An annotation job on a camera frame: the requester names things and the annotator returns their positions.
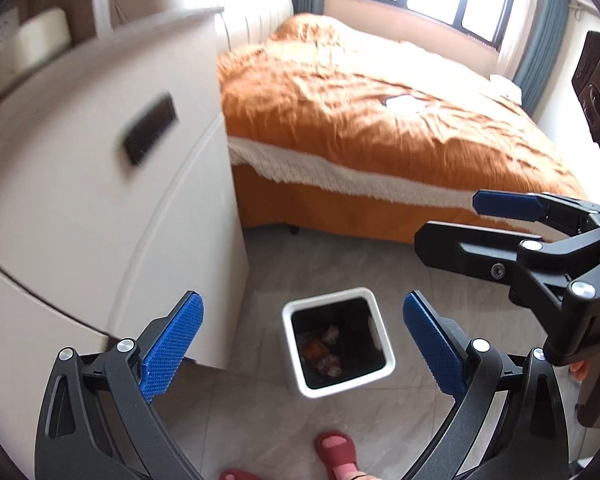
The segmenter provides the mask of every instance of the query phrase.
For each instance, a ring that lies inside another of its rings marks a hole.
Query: red slipper
[[[234,475],[235,480],[260,480],[259,476],[256,476],[243,469],[227,469],[220,473],[220,480],[224,480],[227,475]]]
[[[330,436],[341,436],[346,442],[338,446],[324,447],[322,441]],[[353,443],[353,439],[346,433],[335,430],[321,433],[315,438],[314,447],[318,457],[320,457],[320,460],[322,460],[322,463],[327,468],[329,480],[336,480],[336,475],[333,472],[334,467],[344,464],[355,464],[358,467],[356,445]]]

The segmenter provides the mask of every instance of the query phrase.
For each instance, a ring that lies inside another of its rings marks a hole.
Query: trash can
[[[395,368],[376,298],[368,288],[287,303],[281,334],[288,387],[310,399],[377,381]]]

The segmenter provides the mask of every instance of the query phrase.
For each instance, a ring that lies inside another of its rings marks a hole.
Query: wall outlet
[[[18,7],[7,10],[0,16],[0,51],[20,27]]]

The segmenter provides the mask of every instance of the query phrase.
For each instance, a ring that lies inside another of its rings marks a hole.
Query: floor tile
[[[584,443],[586,429],[576,419],[576,404],[580,393],[580,384],[571,377],[567,367],[555,368],[558,379],[564,416],[567,419],[567,434],[569,435],[569,460],[577,460]]]
[[[402,300],[430,294],[429,270],[413,247],[285,228],[245,232],[251,273],[228,370],[284,382],[280,315],[291,300],[366,286],[376,297],[396,355],[394,373],[367,388],[432,385],[432,377],[402,322]]]
[[[580,457],[587,458],[593,456],[600,449],[600,428],[588,429],[584,441],[582,443],[582,449],[580,450]]]
[[[493,397],[493,402],[491,403],[487,417],[482,425],[482,429],[480,430],[480,433],[478,433],[478,436],[474,442],[474,446],[471,448],[469,455],[464,460],[459,472],[464,472],[476,467],[480,463],[480,460],[482,460],[484,452],[491,441],[491,436],[493,435],[493,431],[495,430],[500,418],[500,413],[506,397],[507,394],[505,392],[497,392]],[[439,390],[436,392],[434,432],[437,431],[442,425],[453,405],[453,397],[445,395]]]
[[[469,338],[481,337],[498,350],[527,355],[546,333],[531,311],[509,301],[509,287],[431,269],[432,305],[451,317]]]
[[[313,449],[321,431],[350,434],[361,468],[401,476],[431,438],[433,387],[354,390],[319,400],[293,396],[278,383],[218,375],[202,473],[217,478],[240,467],[271,479],[326,478]]]
[[[167,392],[152,401],[171,437],[196,468],[202,466],[206,424],[217,374],[214,368],[183,361]]]

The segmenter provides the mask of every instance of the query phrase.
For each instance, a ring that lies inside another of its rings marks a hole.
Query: white fringe
[[[459,208],[477,214],[472,205],[476,191],[447,189],[397,176],[369,173],[333,164],[321,156],[301,153],[242,137],[228,137],[232,166],[247,164],[267,180],[285,184],[315,186],[326,191],[366,196],[386,202]],[[507,218],[493,218],[517,230],[541,235],[546,240],[565,237],[561,232],[539,224]]]

